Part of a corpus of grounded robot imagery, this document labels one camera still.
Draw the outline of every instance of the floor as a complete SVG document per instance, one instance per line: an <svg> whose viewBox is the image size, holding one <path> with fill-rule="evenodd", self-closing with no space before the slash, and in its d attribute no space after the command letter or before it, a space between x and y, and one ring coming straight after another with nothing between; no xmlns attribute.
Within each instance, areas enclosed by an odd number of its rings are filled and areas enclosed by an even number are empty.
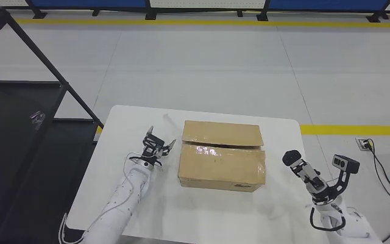
<svg viewBox="0 0 390 244"><path fill-rule="evenodd" d="M99 18L142 19L116 13ZM216 18L198 14L199 18ZM15 12L16 18L29 13ZM47 18L89 18L57 12ZM162 15L159 19L194 18ZM224 13L231 19L234 13ZM269 15L270 21L355 21L364 16ZM102 120L115 104L290 118L300 124L390 122L389 29L307 26L22 26ZM0 79L55 80L9 28L0 32ZM58 117L88 118L67 95ZM325 179L338 176L334 154L361 162L345 192L348 205L382 239L390 233L390 197L359 135L303 135L307 160ZM374 139L390 172L390 138ZM137 242L150 243L151 240Z"/></svg>

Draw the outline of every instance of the blue wall panel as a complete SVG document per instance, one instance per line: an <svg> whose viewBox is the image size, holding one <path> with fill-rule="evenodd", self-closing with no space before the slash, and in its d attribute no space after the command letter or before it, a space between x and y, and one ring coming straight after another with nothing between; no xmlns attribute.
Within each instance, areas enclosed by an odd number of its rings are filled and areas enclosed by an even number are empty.
<svg viewBox="0 0 390 244"><path fill-rule="evenodd" d="M272 9L379 10L386 0L271 0Z"/></svg>
<svg viewBox="0 0 390 244"><path fill-rule="evenodd" d="M37 7L145 7L145 0L32 0Z"/></svg>

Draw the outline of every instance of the box flap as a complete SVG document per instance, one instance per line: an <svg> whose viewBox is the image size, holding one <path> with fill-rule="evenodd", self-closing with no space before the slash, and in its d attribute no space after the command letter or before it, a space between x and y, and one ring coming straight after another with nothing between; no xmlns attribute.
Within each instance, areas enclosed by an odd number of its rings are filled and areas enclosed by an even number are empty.
<svg viewBox="0 0 390 244"><path fill-rule="evenodd" d="M183 142L232 146L263 146L260 128L250 124L228 124L186 120Z"/></svg>
<svg viewBox="0 0 390 244"><path fill-rule="evenodd" d="M179 177L265 184L265 153L259 149L183 144Z"/></svg>

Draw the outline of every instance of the cardboard box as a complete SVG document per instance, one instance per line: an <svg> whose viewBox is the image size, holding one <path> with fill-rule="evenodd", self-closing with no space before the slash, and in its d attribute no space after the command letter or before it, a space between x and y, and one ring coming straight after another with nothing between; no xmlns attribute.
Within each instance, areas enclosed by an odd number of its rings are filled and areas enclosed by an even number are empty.
<svg viewBox="0 0 390 244"><path fill-rule="evenodd" d="M258 126L185 121L182 141L182 186L253 192L265 184Z"/></svg>

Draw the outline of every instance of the tape on floor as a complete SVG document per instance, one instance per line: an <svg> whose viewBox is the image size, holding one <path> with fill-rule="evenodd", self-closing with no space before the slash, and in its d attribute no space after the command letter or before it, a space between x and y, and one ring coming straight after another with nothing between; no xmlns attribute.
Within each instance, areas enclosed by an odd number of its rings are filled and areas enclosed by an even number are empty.
<svg viewBox="0 0 390 244"><path fill-rule="evenodd" d="M390 135L390 126L301 124L302 135Z"/></svg>
<svg viewBox="0 0 390 244"><path fill-rule="evenodd" d="M93 24L93 25L227 25L227 26L304 26L390 28L390 23L306 22L306 21L255 21L255 20L67 20L17 19L19 24Z"/></svg>

